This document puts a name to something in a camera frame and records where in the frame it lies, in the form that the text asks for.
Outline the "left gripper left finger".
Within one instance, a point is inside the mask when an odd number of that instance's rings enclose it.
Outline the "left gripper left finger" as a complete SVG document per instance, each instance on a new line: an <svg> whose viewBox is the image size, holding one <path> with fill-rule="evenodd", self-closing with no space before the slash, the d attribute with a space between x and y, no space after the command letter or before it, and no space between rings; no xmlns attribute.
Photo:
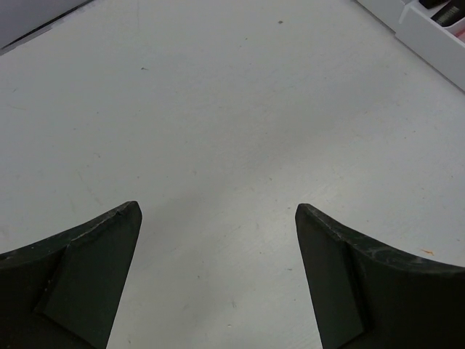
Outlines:
<svg viewBox="0 0 465 349"><path fill-rule="evenodd" d="M127 201L1 254L1 347L106 348L141 224Z"/></svg>

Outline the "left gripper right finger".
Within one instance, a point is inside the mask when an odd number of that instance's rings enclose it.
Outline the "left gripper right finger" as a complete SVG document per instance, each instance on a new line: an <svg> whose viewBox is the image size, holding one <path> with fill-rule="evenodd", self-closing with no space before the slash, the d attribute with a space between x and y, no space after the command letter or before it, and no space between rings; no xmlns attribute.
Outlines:
<svg viewBox="0 0 465 349"><path fill-rule="evenodd" d="M464 269L396 249L309 204L295 214L324 348L462 348Z"/></svg>

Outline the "pink correction tape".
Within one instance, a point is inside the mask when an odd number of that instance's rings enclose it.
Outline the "pink correction tape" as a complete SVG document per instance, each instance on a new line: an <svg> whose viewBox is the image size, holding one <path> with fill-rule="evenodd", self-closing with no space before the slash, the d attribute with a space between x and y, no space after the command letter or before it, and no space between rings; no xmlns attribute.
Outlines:
<svg viewBox="0 0 465 349"><path fill-rule="evenodd" d="M465 42L465 29L461 30L456 34L456 37L461 40L462 42Z"/></svg>

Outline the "pink cap black highlighter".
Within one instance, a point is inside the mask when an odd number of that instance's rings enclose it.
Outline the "pink cap black highlighter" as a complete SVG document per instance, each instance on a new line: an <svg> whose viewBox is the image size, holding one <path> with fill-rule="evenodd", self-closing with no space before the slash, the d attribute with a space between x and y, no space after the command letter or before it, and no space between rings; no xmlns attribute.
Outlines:
<svg viewBox="0 0 465 349"><path fill-rule="evenodd" d="M443 28L450 27L464 18L464 2L450 1L431 19Z"/></svg>

